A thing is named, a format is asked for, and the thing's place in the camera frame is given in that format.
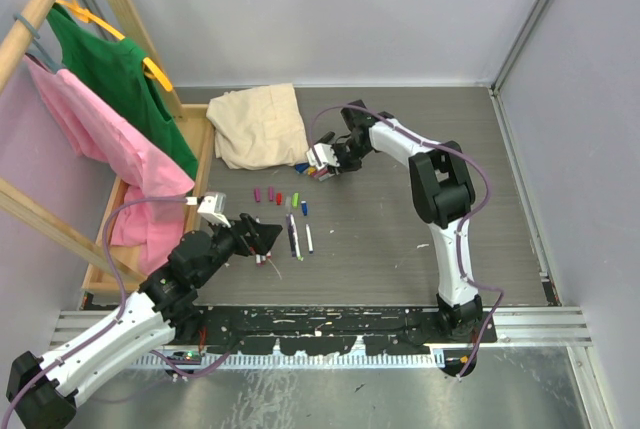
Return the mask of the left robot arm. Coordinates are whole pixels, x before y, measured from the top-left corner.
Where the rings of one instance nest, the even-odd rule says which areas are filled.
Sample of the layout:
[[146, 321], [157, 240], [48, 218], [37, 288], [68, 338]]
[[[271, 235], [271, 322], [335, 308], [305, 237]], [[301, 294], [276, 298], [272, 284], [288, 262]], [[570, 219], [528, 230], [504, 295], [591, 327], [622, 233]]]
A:
[[27, 351], [11, 365], [1, 425], [17, 415], [27, 428], [64, 428], [102, 385], [141, 355], [174, 341], [194, 342], [202, 314], [197, 291], [234, 256], [264, 256], [282, 227], [243, 213], [208, 234], [184, 234], [167, 262], [117, 309], [41, 356]]

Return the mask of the dark purple clear pen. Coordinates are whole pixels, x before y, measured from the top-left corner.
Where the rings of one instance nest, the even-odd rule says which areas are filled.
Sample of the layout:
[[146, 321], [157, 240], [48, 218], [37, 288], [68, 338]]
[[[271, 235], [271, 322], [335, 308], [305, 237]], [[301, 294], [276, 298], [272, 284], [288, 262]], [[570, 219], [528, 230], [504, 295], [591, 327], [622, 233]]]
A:
[[290, 220], [289, 214], [287, 214], [285, 216], [285, 222], [286, 222], [286, 229], [287, 229], [287, 235], [288, 235], [288, 240], [289, 240], [291, 256], [292, 257], [296, 257], [295, 241], [294, 241], [293, 229], [292, 229], [292, 226], [291, 226], [291, 220]]

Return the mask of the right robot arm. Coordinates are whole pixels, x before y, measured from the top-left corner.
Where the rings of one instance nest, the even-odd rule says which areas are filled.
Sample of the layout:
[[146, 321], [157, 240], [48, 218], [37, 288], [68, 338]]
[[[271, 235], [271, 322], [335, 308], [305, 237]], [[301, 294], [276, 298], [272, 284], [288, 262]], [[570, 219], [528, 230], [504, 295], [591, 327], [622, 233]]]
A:
[[468, 241], [476, 194], [461, 147], [420, 136], [388, 113], [368, 111], [360, 101], [343, 107], [341, 116], [349, 135], [331, 144], [331, 170], [356, 171], [372, 152], [408, 169], [413, 207], [427, 224], [436, 251], [438, 328], [447, 341], [462, 342], [481, 323], [483, 306]]

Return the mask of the blue end white marker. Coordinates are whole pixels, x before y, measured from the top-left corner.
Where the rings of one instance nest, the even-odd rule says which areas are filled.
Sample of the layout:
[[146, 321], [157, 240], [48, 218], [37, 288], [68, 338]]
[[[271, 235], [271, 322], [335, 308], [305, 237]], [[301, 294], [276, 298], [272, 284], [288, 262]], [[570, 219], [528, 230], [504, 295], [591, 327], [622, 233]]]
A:
[[305, 223], [305, 234], [306, 234], [308, 252], [309, 254], [314, 254], [313, 236], [312, 236], [312, 231], [309, 223]]

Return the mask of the green cap rainbow pen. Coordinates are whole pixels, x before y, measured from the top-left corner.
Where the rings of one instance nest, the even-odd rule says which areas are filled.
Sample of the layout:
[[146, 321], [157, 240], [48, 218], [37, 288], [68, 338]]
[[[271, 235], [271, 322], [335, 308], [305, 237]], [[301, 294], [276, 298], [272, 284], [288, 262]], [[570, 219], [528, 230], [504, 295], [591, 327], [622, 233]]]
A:
[[298, 230], [297, 230], [295, 217], [294, 217], [294, 215], [292, 213], [289, 214], [289, 219], [290, 219], [290, 224], [291, 224], [292, 237], [293, 237], [293, 241], [294, 241], [295, 257], [299, 261], [302, 261], [303, 260], [303, 256], [302, 256], [302, 251], [301, 251], [301, 247], [300, 247], [299, 234], [298, 234]]

